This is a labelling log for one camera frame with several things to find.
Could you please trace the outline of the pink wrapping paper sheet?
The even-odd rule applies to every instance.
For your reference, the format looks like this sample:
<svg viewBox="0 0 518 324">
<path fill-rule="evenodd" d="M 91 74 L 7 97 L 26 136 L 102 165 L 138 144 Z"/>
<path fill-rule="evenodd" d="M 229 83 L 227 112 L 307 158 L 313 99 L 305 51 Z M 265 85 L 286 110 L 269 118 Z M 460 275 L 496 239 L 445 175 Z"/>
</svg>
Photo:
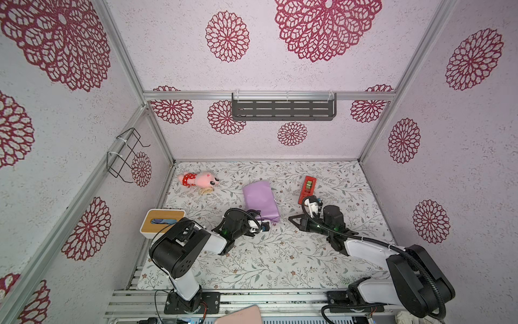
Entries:
<svg viewBox="0 0 518 324">
<path fill-rule="evenodd" d="M 259 212 L 261 220 L 280 222 L 279 208 L 268 181 L 248 184 L 243 187 L 242 191 L 246 209 Z"/>
</svg>

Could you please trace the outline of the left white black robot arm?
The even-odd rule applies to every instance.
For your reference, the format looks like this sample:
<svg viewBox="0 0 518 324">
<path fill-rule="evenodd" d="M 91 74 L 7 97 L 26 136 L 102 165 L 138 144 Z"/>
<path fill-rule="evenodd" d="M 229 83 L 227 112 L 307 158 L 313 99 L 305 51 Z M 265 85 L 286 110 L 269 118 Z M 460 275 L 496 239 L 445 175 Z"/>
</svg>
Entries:
<svg viewBox="0 0 518 324">
<path fill-rule="evenodd" d="M 228 209 L 211 231 L 184 217 L 155 236 L 148 255 L 168 275 L 179 301 L 196 304 L 201 300 L 202 288 L 191 268 L 198 256 L 202 252 L 226 255 L 242 236 L 253 238 L 270 229 L 270 222 L 254 209 Z"/>
</svg>

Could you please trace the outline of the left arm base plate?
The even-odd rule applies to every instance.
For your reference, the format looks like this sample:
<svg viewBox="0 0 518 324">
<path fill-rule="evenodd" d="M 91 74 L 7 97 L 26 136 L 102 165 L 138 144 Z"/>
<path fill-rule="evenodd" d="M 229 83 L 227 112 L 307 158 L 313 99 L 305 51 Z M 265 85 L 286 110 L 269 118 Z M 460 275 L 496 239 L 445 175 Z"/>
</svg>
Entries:
<svg viewBox="0 0 518 324">
<path fill-rule="evenodd" d="M 166 315 L 212 315 L 219 312 L 221 294 L 219 292 L 198 291 L 189 301 L 183 299 L 178 293 L 168 295 L 164 314 Z"/>
</svg>

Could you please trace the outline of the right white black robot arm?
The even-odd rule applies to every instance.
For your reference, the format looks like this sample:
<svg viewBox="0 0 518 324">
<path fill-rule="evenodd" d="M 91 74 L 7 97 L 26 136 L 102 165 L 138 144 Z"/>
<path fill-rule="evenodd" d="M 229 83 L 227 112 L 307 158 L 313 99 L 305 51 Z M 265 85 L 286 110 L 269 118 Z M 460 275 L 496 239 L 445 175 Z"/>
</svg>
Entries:
<svg viewBox="0 0 518 324">
<path fill-rule="evenodd" d="M 341 209 L 325 206 L 315 196 L 300 202 L 302 214 L 289 217 L 300 231 L 326 237 L 338 253 L 364 259 L 388 271 L 388 279 L 366 277 L 346 290 L 328 293 L 328 304 L 321 311 L 372 312 L 386 306 L 402 306 L 417 318 L 442 321 L 446 304 L 455 289 L 425 248 L 420 245 L 398 247 L 388 242 L 360 236 L 347 228 Z"/>
</svg>

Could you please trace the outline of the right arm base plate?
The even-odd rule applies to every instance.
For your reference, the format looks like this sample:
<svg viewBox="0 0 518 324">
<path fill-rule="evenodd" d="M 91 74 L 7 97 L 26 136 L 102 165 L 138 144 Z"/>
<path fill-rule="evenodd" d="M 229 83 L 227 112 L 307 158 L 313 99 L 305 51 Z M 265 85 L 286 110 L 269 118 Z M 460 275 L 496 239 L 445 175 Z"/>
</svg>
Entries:
<svg viewBox="0 0 518 324">
<path fill-rule="evenodd" d="M 333 290 L 326 293 L 331 313 L 376 313 L 384 311 L 385 304 L 366 302 L 358 292 Z"/>
</svg>

